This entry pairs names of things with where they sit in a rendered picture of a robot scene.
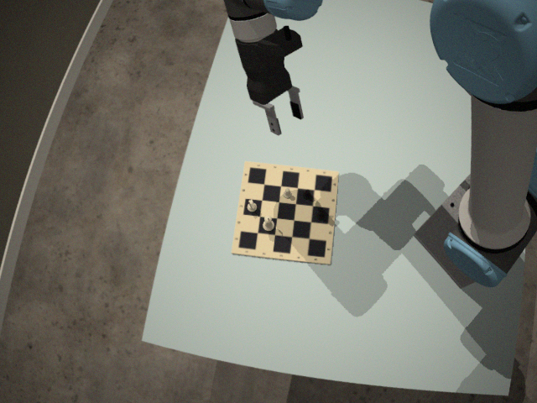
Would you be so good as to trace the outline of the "white chess king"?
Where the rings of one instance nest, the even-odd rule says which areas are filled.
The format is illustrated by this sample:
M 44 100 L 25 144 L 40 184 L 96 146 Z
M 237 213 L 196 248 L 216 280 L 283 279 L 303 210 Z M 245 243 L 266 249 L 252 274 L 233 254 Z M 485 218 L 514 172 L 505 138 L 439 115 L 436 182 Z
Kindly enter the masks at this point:
M 271 231 L 274 229 L 274 222 L 272 221 L 272 218 L 270 216 L 266 216 L 264 218 L 263 228 L 266 231 Z

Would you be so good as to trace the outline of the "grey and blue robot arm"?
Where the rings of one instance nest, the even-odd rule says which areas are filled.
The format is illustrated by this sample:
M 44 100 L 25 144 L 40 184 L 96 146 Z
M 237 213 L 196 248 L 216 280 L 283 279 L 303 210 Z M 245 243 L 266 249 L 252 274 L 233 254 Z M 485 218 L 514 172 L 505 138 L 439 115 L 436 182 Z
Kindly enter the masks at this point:
M 322 1 L 224 3 L 234 21 L 267 13 L 302 21 Z M 434 0 L 430 33 L 472 102 L 470 186 L 444 249 L 465 275 L 494 287 L 537 231 L 537 0 Z

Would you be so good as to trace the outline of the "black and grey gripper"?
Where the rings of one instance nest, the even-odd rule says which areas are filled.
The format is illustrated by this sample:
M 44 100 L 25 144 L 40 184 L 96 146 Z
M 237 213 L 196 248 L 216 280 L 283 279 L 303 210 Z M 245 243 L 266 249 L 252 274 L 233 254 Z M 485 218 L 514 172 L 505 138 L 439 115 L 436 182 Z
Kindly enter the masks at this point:
M 274 105 L 269 102 L 287 91 L 293 116 L 300 120 L 304 118 L 300 89 L 292 86 L 283 63 L 285 56 L 303 47 L 301 37 L 288 25 L 277 31 L 272 14 L 248 22 L 233 21 L 230 19 L 242 68 L 248 77 L 249 97 L 255 106 L 265 109 L 271 133 L 279 136 L 279 120 Z

